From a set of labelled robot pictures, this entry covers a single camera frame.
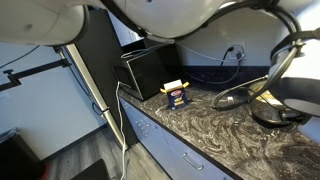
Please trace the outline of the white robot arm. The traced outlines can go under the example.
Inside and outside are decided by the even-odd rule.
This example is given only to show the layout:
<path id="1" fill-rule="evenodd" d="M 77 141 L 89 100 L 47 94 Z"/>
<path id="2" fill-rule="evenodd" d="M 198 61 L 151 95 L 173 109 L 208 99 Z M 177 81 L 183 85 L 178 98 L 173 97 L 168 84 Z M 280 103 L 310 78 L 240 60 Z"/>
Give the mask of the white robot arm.
<path id="1" fill-rule="evenodd" d="M 317 116 L 319 95 L 319 0 L 299 14 L 286 0 L 0 0 L 0 41 L 65 45 L 84 34 L 89 6 L 106 9 L 138 35 L 155 41 L 182 40 L 241 8 L 262 10 L 281 20 L 289 34 L 271 51 L 263 89 L 290 109 Z"/>

